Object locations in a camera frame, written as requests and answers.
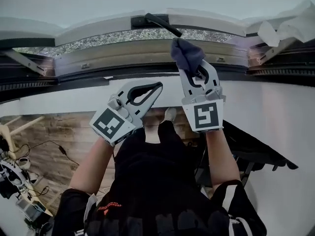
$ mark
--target black wire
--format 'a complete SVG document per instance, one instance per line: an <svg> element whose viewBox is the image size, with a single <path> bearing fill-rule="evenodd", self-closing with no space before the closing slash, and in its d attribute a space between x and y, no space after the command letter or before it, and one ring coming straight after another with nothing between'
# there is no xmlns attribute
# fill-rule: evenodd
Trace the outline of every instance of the black wire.
<svg viewBox="0 0 315 236"><path fill-rule="evenodd" d="M15 162L16 162L16 160L12 160L12 162L9 162L8 160L7 160L7 158L9 158L9 152L8 151L3 151L3 150L1 150L2 151L2 153L1 153L1 159L4 161L4 162L7 162L8 164L11 164L11 165L13 165L13 166L15 166Z"/></svg>
<svg viewBox="0 0 315 236"><path fill-rule="evenodd" d="M52 140L48 140L48 141L45 141L45 142L43 142L43 143L40 143L40 144L37 144L37 145L35 145L35 146L31 147L31 149L32 149L32 148L35 148L35 147L37 147L37 146L40 146L40 145L42 145L42 144L48 143L48 142L51 142L51 143L56 144L57 146L60 146L59 144L55 143L54 141L52 141Z"/></svg>
<svg viewBox="0 0 315 236"><path fill-rule="evenodd" d="M71 162L74 162L76 165L80 165L80 164L78 164L76 161L73 161L72 159L70 159L66 154L65 154L65 156L71 161Z"/></svg>
<svg viewBox="0 0 315 236"><path fill-rule="evenodd" d="M30 154L30 151L31 151L32 148L35 148L35 147L37 147L37 146L40 146L40 145L42 145L42 144L49 143L49 142L54 143L54 144L57 145L58 147L61 147L59 144L55 143L55 142L52 141L52 140L44 141L44 142L42 142L42 143L40 143L40 144L37 144L37 145L35 145L35 146L33 146L33 147L30 147L29 145L24 144L24 145L27 145L27 146L29 147L28 152L27 152L25 155L23 155L23 156L17 158L17 159L14 161L14 163L15 163L17 160L19 160L19 159L21 159L21 158L23 158L23 157L27 157L27 156ZM66 154L64 154L64 155L68 158L68 160L70 160L71 162L75 163L76 165L79 165L76 161L73 161L72 159L70 159Z"/></svg>
<svg viewBox="0 0 315 236"><path fill-rule="evenodd" d="M28 189L28 190L33 191L33 192L36 192L36 193L39 193L38 195L32 195L31 193L29 193L32 197L39 197L39 196L44 196L44 195L46 195L46 194L48 193L48 191L49 191L49 186L48 186L48 185L45 186L45 187L42 189L41 192L38 192L38 191L35 191L35 190L31 190L31 189Z"/></svg>
<svg viewBox="0 0 315 236"><path fill-rule="evenodd" d="M201 158L201 160L200 160L200 162L199 162L199 165L198 165L198 167L197 167L197 170L196 170L196 172L195 172L195 177L196 177L196 174L197 174L197 172L198 172L198 169L199 169L199 167L200 167L200 165L201 165L201 163L202 163L202 160L203 160L203 158L204 158L204 156L205 156L206 150L207 150L207 146L205 147L205 150L203 151L202 158Z"/></svg>
<svg viewBox="0 0 315 236"><path fill-rule="evenodd" d="M23 144L19 149L17 149L16 151L10 151L11 153L16 153L16 152L19 152L24 146L27 146L29 149L30 149L30 146L28 144Z"/></svg>

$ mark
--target wooden floor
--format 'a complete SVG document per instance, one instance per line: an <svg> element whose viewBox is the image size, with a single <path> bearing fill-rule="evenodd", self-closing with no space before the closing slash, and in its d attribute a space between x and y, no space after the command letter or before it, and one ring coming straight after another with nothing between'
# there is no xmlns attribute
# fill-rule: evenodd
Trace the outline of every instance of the wooden floor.
<svg viewBox="0 0 315 236"><path fill-rule="evenodd" d="M143 122L147 142L159 143L158 124L164 118L164 111L165 108L151 109L144 117ZM89 125L93 115L94 112L45 115L43 120L22 133L13 136L13 139L17 148L20 148L23 144L33 147L42 142L52 140L66 150L69 158L80 163L99 137ZM23 116L18 121L10 124L9 129L14 130L36 117L36 115ZM0 119L0 122L5 124L14 118L14 116L3 117ZM174 124L177 134L180 135L184 142L198 137L196 133L191 131L182 108L178 108L178 115ZM114 153L117 153L119 147L120 144L115 147ZM18 156L22 156L26 152L27 148L23 147ZM40 196L40 199L53 214L56 214L60 195L68 188L77 165L62 155L58 146L51 142L31 149L29 159L31 161L30 171L41 176L41 181L35 186L35 190L40 192L46 185L50 187L49 192ZM114 173L114 161L111 159L103 178L100 192L97 194L98 196L104 195L101 192L109 190L114 181Z"/></svg>

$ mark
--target person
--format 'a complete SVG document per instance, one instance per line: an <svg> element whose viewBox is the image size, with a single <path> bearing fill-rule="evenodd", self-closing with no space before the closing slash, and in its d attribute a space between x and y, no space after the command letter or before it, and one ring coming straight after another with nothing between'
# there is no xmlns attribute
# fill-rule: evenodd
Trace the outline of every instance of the person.
<svg viewBox="0 0 315 236"><path fill-rule="evenodd" d="M166 110L160 144L146 143L143 128L124 140L115 157L115 180L96 205L114 150L99 138L61 196L52 235L265 236L223 131L206 133L214 189L209 200L196 186L175 116L175 108Z"/></svg>

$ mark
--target metal bracket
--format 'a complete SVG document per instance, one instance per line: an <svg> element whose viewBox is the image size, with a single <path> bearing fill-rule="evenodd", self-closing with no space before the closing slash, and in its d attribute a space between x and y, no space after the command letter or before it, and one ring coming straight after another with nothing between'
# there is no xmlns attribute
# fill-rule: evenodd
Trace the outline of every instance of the metal bracket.
<svg viewBox="0 0 315 236"><path fill-rule="evenodd" d="M201 85L196 85L190 74L179 69L185 95L182 103L187 105L206 100L225 99L225 96L222 95L222 87L220 86L216 69L205 60L202 60L197 71L204 77L205 89Z"/></svg>
<svg viewBox="0 0 315 236"><path fill-rule="evenodd" d="M1 52L3 54L5 54L6 56L8 56L9 58L18 62L19 64L29 68L30 70L32 70L36 73L39 73L42 76L46 75L47 70L45 68L41 68L35 62L33 62L30 59L28 59L27 57L25 57L23 54L21 54L17 51L14 51L13 49L2 50Z"/></svg>
<svg viewBox="0 0 315 236"><path fill-rule="evenodd" d="M270 50L265 52L265 54L261 58L257 58L259 65L263 65L265 62L273 58L275 55L279 54L284 49L288 48L295 41L296 41L296 38L294 37L281 40L277 47L271 48Z"/></svg>

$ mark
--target black handle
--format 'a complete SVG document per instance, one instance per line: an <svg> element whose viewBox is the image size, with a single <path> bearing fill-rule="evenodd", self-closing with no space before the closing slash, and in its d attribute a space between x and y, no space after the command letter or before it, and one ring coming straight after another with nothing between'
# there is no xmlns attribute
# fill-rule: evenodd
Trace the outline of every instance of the black handle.
<svg viewBox="0 0 315 236"><path fill-rule="evenodd" d="M177 37L182 36L182 33L179 30L177 30L175 27L171 26L169 23L162 20L161 18L158 18L157 16L152 15L151 13L147 13L145 15L145 19L148 20L149 22L153 22L153 23L161 26L162 28L167 29L168 31L170 31L171 33L173 33Z"/></svg>
<svg viewBox="0 0 315 236"><path fill-rule="evenodd" d="M162 87L163 84L162 82L157 82L154 84L149 84L149 85L143 85L143 86L138 86L138 87L133 87L132 89L129 90L127 99L128 101L126 104L130 103L131 105L134 106L140 106L143 102L145 102L158 88ZM142 96L146 94L148 91L150 91L148 95L146 95L141 102L135 103L134 100L135 98Z"/></svg>

